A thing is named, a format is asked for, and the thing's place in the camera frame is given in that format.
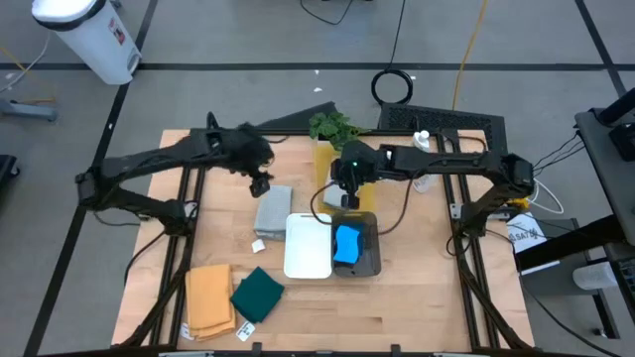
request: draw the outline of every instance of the dark green cloth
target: dark green cloth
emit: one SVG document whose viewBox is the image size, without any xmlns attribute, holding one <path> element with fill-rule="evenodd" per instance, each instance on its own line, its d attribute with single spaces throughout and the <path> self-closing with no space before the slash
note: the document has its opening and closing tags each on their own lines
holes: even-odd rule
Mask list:
<svg viewBox="0 0 635 357">
<path fill-rule="evenodd" d="M 230 300 L 249 322 L 262 322 L 278 303 L 284 289 L 257 267 L 240 282 Z"/>
</svg>

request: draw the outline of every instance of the folded orange cloth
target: folded orange cloth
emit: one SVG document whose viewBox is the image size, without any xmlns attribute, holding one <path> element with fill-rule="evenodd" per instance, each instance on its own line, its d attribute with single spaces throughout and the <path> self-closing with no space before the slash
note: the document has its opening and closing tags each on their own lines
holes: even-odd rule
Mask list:
<svg viewBox="0 0 635 357">
<path fill-rule="evenodd" d="M 233 294 L 229 265 L 191 269 L 186 274 L 188 326 L 196 340 L 215 337 L 236 327 L 236 314 L 229 301 Z"/>
</svg>

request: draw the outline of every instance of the yellow cable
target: yellow cable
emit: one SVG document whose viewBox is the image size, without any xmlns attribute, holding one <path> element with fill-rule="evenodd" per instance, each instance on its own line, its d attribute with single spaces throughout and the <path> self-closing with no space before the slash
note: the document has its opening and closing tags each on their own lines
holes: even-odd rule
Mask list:
<svg viewBox="0 0 635 357">
<path fill-rule="evenodd" d="M 485 17 L 485 9 L 487 8 L 487 1 L 483 0 L 483 4 L 480 7 L 480 13 L 478 14 L 478 21 L 476 21 L 476 27 L 474 28 L 474 32 L 472 33 L 472 37 L 469 39 L 469 44 L 467 45 L 467 51 L 465 51 L 465 56 L 463 56 L 463 61 L 460 63 L 460 68 L 458 69 L 458 74 L 456 75 L 456 83 L 454 84 L 454 96 L 452 97 L 452 110 L 456 107 L 456 99 L 458 97 L 458 93 L 460 92 L 460 79 L 463 75 L 463 68 L 465 67 L 465 63 L 467 62 L 467 58 L 469 57 L 469 53 L 472 51 L 472 46 L 474 46 L 474 40 L 476 40 L 476 35 L 480 30 L 480 24 L 483 22 L 483 18 Z"/>
<path fill-rule="evenodd" d="M 13 54 L 9 52 L 9 50 L 0 47 L 0 52 L 2 52 L 6 57 L 8 57 L 9 60 L 11 60 L 13 64 L 16 65 L 25 75 L 29 75 L 31 78 L 37 81 L 41 86 L 47 86 L 48 90 L 51 91 L 50 98 L 25 100 L 25 101 L 21 101 L 21 103 L 27 104 L 27 103 L 42 103 L 42 102 L 55 103 L 56 102 L 55 88 L 51 84 L 46 83 L 42 79 L 39 79 L 36 75 L 34 75 L 29 70 L 24 68 L 22 64 L 20 63 L 20 61 L 15 56 L 13 56 Z"/>
</svg>

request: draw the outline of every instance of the trash can lid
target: trash can lid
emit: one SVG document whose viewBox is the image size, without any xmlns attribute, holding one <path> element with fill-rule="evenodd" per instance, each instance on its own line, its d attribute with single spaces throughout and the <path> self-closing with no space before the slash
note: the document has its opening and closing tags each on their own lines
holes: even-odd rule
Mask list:
<svg viewBox="0 0 635 357">
<path fill-rule="evenodd" d="M 67 23 L 86 15 L 98 0 L 34 0 L 31 13 L 36 20 Z"/>
</svg>

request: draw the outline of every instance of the green plant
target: green plant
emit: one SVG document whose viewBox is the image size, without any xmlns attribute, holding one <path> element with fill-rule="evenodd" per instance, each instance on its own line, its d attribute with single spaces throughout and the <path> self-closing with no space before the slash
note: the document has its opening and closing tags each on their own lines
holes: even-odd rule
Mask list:
<svg viewBox="0 0 635 357">
<path fill-rule="evenodd" d="M 334 149 L 341 151 L 344 144 L 356 140 L 359 134 L 367 132 L 366 129 L 348 124 L 349 120 L 349 117 L 339 112 L 328 115 L 318 113 L 309 119 L 309 124 L 311 124 L 309 136 L 312 139 L 318 137 L 326 139 L 333 145 Z"/>
</svg>

